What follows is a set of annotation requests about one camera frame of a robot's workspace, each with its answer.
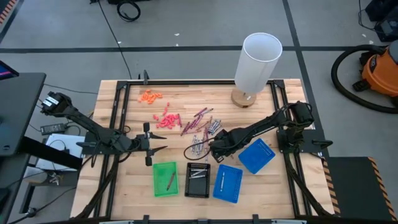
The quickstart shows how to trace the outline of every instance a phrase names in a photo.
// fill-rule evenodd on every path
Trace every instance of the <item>lamp base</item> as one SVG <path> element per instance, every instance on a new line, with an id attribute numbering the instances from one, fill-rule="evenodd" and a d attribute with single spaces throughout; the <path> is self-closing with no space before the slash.
<path id="1" fill-rule="evenodd" d="M 237 88 L 232 90 L 231 94 L 232 102 L 241 108 L 248 108 L 249 106 L 253 105 L 253 103 L 256 101 L 256 98 L 256 95 L 248 95 Z"/>

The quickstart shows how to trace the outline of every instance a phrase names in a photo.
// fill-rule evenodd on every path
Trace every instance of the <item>blue plastic tray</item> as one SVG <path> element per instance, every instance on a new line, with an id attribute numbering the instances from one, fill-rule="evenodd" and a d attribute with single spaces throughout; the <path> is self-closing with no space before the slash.
<path id="1" fill-rule="evenodd" d="M 225 200 L 227 202 L 237 203 L 239 191 L 241 190 L 243 170 L 234 167 L 220 165 L 218 167 L 216 183 L 214 184 L 213 197 Z"/>
<path id="2" fill-rule="evenodd" d="M 275 153 L 262 139 L 257 139 L 240 153 L 238 157 L 252 174 L 257 174 L 259 170 L 275 157 Z"/>

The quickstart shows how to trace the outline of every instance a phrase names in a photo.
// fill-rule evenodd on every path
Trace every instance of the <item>wooden table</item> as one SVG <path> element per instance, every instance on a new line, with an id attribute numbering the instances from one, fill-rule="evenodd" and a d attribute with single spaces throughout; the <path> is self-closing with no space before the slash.
<path id="1" fill-rule="evenodd" d="M 109 126 L 116 82 L 116 80 L 102 81 L 99 88 L 94 120 L 104 127 Z M 240 163 L 239 153 L 234 155 L 234 159 L 229 157 L 222 162 L 222 164 L 234 166 L 244 171 L 237 204 L 212 197 L 218 164 L 211 156 L 209 157 L 211 164 L 210 198 L 184 197 L 185 173 L 189 161 L 184 158 L 182 153 L 187 146 L 191 145 L 193 134 L 181 137 L 182 129 L 180 127 L 157 129 L 155 127 L 157 121 L 152 116 L 153 114 L 161 115 L 166 103 L 169 102 L 169 113 L 180 113 L 182 122 L 185 124 L 192 121 L 193 115 L 207 106 L 214 108 L 214 110 L 208 113 L 203 120 L 206 121 L 210 115 L 213 118 L 222 119 L 223 127 L 229 131 L 233 128 L 249 126 L 275 111 L 269 85 L 257 95 L 255 104 L 245 109 L 239 108 L 231 102 L 231 90 L 233 88 L 233 85 L 135 85 L 131 87 L 126 116 L 126 125 L 131 127 L 131 132 L 127 135 L 134 138 L 135 135 L 143 132 L 142 124 L 150 122 L 150 128 L 154 134 L 167 137 L 166 140 L 150 140 L 151 147 L 168 146 L 167 149 L 159 151 L 153 157 L 153 162 L 177 161 L 180 193 L 178 196 L 155 198 L 152 167 L 145 166 L 144 152 L 136 152 L 126 162 L 119 165 L 111 216 L 113 220 L 142 220 L 143 215 L 150 215 L 151 220 L 251 219 L 252 214 L 258 214 L 259 218 L 294 217 L 284 159 L 282 154 L 278 153 L 275 130 L 259 136 L 276 152 L 276 156 L 256 175 L 251 174 Z M 163 98 L 157 99 L 151 105 L 144 102 L 139 103 L 137 99 L 146 89 L 163 93 Z M 285 89 L 289 102 L 305 101 L 300 80 L 285 80 Z M 117 125 L 119 124 L 121 109 L 118 111 Z M 309 154 L 302 154 L 301 159 L 307 187 L 323 208 L 330 213 L 334 213 L 321 160 Z M 71 217 L 82 211 L 98 188 L 101 165 L 102 156 L 98 156 L 94 168 L 85 166 L 82 169 Z M 297 186 L 296 191 L 300 212 L 304 214 L 303 200 Z M 104 215 L 107 195 L 108 193 L 105 192 L 101 207 L 102 215 Z"/>

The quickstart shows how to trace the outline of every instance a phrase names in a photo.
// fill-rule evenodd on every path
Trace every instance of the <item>concrete floor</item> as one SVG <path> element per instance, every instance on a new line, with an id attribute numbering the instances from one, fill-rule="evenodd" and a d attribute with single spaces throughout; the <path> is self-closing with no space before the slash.
<path id="1" fill-rule="evenodd" d="M 363 0 L 363 7 L 369 1 Z M 81 91 L 98 91 L 100 80 L 129 77 L 120 53 L 111 49 L 117 45 L 98 4 L 89 4 L 89 0 L 20 0 L 19 5 L 0 42 L 1 60 L 17 71 L 45 72 L 46 83 Z M 126 23 L 116 14 L 116 6 L 102 1 L 121 47 L 132 47 L 124 55 L 133 78 L 143 69 L 151 78 L 233 78 L 239 50 L 203 46 L 241 45 L 253 32 L 277 36 L 287 50 L 273 78 L 305 81 L 308 99 L 312 103 L 315 99 L 317 104 L 325 136 L 335 142 L 329 147 L 330 155 L 374 157 L 389 198 L 398 208 L 398 192 L 394 190 L 398 186 L 398 176 L 394 173 L 398 170 L 398 139 L 394 132 L 398 117 L 369 111 L 350 102 L 334 89 L 330 79 L 330 69 L 341 53 L 340 47 L 369 42 L 383 45 L 375 33 L 358 25 L 357 0 L 151 0 L 138 5 L 141 18 Z M 363 21 L 371 25 L 366 15 Z M 292 38 L 293 28 L 297 33 Z M 188 48 L 184 51 L 162 48 L 177 44 Z M 292 46 L 299 45 L 324 48 L 294 51 Z M 357 58 L 352 56 L 341 66 L 340 77 L 347 86 L 358 78 Z M 41 98 L 50 90 L 59 91 L 45 87 Z M 82 112 L 94 108 L 95 95 L 64 93 Z M 363 96 L 388 104 L 387 99 L 373 93 Z M 59 122 L 64 120 L 46 117 L 36 110 L 30 123 L 38 128 Z M 42 139 L 32 128 L 26 135 Z M 44 205 L 65 189 L 37 189 L 32 206 Z M 21 223 L 66 220 L 73 194 L 74 191 L 69 192 L 35 218 Z M 16 200 L 10 221 L 21 216 L 17 211 L 22 196 Z"/>

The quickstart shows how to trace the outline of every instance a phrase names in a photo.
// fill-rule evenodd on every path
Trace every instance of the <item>vacuum hose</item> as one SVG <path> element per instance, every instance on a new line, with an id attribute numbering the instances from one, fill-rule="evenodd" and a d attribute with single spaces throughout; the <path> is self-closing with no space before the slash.
<path id="1" fill-rule="evenodd" d="M 340 63 L 349 55 L 359 52 L 359 51 L 368 51 L 371 52 L 372 54 L 383 54 L 385 51 L 385 48 L 378 47 L 375 45 L 369 45 L 369 44 L 364 44 L 364 45 L 359 45 L 356 47 L 353 47 L 350 50 L 347 50 L 343 52 L 334 62 L 332 68 L 331 68 L 331 80 L 333 84 L 335 85 L 336 89 L 343 94 L 345 97 L 350 99 L 351 101 L 364 106 L 366 108 L 369 108 L 374 111 L 382 112 L 382 113 L 390 113 L 390 114 L 398 114 L 398 108 L 390 108 L 386 106 L 381 106 L 377 105 L 374 103 L 371 103 L 369 101 L 366 101 L 364 99 L 361 99 L 360 97 L 356 96 L 355 94 L 352 94 L 350 91 L 348 91 L 339 81 L 337 77 L 337 70 L 338 67 L 340 66 Z"/>

